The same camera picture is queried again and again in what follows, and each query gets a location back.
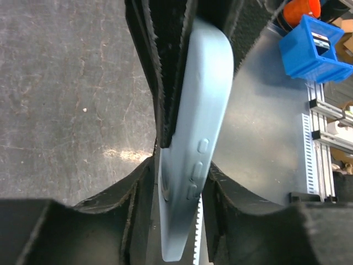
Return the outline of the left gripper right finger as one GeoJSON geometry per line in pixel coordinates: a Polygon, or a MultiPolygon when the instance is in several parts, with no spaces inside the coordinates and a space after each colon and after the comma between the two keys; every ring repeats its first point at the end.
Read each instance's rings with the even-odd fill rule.
{"type": "Polygon", "coordinates": [[[352,204],[278,205],[212,165],[202,193],[214,264],[351,264],[352,204]]]}

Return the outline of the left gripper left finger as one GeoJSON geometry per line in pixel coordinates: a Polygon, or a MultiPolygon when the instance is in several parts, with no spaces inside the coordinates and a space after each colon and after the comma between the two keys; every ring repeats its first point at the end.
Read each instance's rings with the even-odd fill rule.
{"type": "Polygon", "coordinates": [[[102,192],[68,206],[53,199],[1,199],[2,264],[129,264],[142,188],[154,158],[102,192]]]}

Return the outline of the phone with light blue case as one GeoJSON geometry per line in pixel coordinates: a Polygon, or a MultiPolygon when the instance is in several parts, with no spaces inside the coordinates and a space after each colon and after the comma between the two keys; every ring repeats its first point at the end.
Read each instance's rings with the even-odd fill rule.
{"type": "Polygon", "coordinates": [[[227,108],[234,60],[229,40],[195,19],[175,132],[159,157],[162,258],[181,260],[227,108]]]}

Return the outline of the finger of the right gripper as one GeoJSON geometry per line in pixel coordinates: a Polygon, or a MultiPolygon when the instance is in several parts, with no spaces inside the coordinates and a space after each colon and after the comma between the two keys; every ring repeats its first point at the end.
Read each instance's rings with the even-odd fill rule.
{"type": "Polygon", "coordinates": [[[175,132],[192,1],[125,1],[125,18],[153,97],[157,144],[169,147],[175,132]]]}
{"type": "Polygon", "coordinates": [[[197,15],[219,28],[229,40],[234,58],[234,73],[276,14],[276,2],[198,1],[197,15]]]}

